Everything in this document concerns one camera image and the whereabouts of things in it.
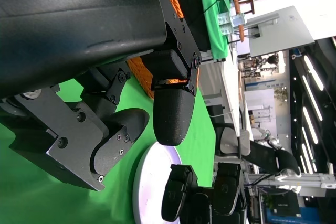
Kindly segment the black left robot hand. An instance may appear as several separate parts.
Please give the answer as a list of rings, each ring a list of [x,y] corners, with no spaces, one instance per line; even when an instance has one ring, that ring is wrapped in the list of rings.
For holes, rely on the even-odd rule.
[[[101,191],[153,120],[180,145],[201,54],[171,0],[1,0],[1,124],[11,149]]]

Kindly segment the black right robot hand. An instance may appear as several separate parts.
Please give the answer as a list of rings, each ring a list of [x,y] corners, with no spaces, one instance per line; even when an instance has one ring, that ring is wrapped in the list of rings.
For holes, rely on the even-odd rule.
[[[241,166],[218,163],[212,187],[201,187],[190,165],[171,165],[161,216],[180,223],[246,223],[247,202]]]

